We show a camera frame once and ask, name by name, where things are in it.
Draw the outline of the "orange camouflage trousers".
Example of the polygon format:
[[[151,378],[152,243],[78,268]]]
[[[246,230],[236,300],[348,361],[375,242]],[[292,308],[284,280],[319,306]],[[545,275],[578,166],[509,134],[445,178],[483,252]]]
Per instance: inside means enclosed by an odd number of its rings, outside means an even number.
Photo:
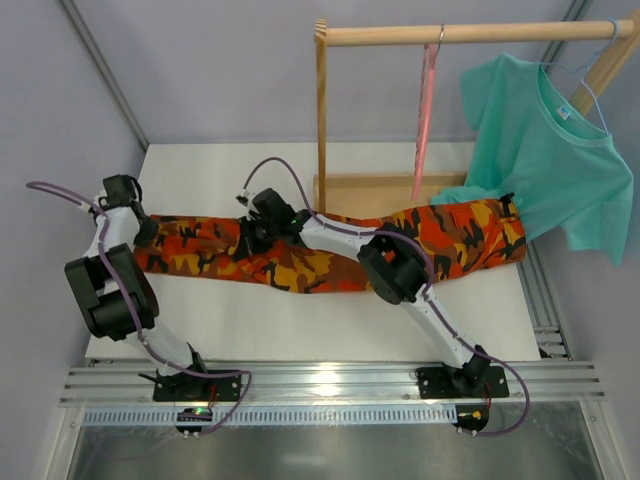
[[[156,216],[159,228],[134,249],[145,273],[266,285],[297,294],[361,292],[371,280],[358,253],[391,247],[419,262],[428,282],[522,261],[525,229],[511,196],[423,205],[386,217],[292,214],[284,226],[244,218]]]

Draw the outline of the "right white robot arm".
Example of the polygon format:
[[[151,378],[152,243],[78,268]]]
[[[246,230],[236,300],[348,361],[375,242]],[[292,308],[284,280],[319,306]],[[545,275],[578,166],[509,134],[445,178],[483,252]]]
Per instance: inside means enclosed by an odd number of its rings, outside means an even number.
[[[257,194],[244,189],[236,200],[246,208],[241,238],[248,252],[262,253],[282,240],[358,262],[374,292],[406,311],[437,342],[445,374],[459,394],[489,392],[491,358],[444,311],[433,288],[433,265],[416,241],[390,223],[356,227],[307,208],[296,211],[271,188]]]

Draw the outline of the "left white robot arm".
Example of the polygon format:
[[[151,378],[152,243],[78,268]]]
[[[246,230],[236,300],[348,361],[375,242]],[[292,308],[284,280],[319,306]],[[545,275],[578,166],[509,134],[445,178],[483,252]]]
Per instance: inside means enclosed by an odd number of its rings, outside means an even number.
[[[156,401],[199,401],[211,381],[193,347],[162,325],[156,295],[134,249],[151,243],[159,225],[141,204],[142,189],[129,175],[103,180],[89,205],[96,234],[84,255],[65,265],[65,276],[90,333],[124,342],[154,364]]]

